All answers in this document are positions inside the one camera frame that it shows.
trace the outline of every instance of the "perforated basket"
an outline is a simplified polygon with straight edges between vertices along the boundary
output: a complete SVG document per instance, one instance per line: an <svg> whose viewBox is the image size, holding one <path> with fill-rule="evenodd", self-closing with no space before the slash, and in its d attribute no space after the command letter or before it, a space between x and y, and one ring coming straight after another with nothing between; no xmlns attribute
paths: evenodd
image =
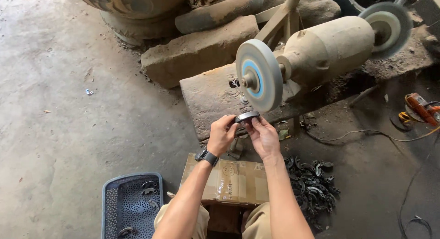
<svg viewBox="0 0 440 239"><path fill-rule="evenodd" d="M157 184L157 192L144 195L142 185L149 181ZM124 239L150 239L159 211L154 204L162 207L162 193L162 176L156 172L122 175L107 181L102 188L101 238L118 239L122 229L131 227L133 231Z"/></svg>

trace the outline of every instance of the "polishing wheel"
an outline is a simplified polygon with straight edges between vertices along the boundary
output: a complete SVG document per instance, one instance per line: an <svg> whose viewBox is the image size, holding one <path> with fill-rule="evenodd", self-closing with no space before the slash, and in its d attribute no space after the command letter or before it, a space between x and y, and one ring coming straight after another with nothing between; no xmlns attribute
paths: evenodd
<svg viewBox="0 0 440 239"><path fill-rule="evenodd" d="M270 48L250 39L237 51L237 77L247 100L256 111L272 111L281 104L283 76Z"/></svg>
<svg viewBox="0 0 440 239"><path fill-rule="evenodd" d="M372 59L392 56L407 42L411 34L412 22L402 5L380 2L369 6L359 14L374 30Z"/></svg>

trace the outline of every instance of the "watch face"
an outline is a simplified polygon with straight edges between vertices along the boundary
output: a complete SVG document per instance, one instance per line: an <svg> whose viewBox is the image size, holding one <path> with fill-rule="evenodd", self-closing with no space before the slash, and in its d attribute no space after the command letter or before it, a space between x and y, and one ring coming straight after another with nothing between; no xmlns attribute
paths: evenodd
<svg viewBox="0 0 440 239"><path fill-rule="evenodd" d="M206 151L206 147L203 146L203 147L201 148L201 150L195 155L194 159L195 159L196 161L200 161L200 160L202 160L202 159L203 159L203 156L205 155L205 151Z"/></svg>

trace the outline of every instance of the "bench grinder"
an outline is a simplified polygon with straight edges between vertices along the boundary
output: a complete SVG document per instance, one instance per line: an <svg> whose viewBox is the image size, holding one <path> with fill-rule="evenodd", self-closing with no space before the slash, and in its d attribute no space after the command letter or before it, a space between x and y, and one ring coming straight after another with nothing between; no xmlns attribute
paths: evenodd
<svg viewBox="0 0 440 239"><path fill-rule="evenodd" d="M262 41L251 39L237 51L240 89L256 111L268 112L296 100L370 59L399 51L412 22L401 5L382 2L358 17L342 17L294 33L275 57Z"/></svg>

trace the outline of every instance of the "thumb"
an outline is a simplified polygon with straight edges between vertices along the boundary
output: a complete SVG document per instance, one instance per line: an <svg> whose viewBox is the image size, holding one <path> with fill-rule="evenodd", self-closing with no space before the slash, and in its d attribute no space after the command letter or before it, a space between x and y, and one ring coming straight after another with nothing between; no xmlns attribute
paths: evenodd
<svg viewBox="0 0 440 239"><path fill-rule="evenodd" d="M253 127L259 132L265 132L267 130L267 128L265 128L259 121L257 118L252 118L251 120Z"/></svg>
<svg viewBox="0 0 440 239"><path fill-rule="evenodd" d="M231 125L231 128L229 128L227 135L229 139L233 139L235 136L235 132L237 131L237 128L239 127L239 123L234 123Z"/></svg>

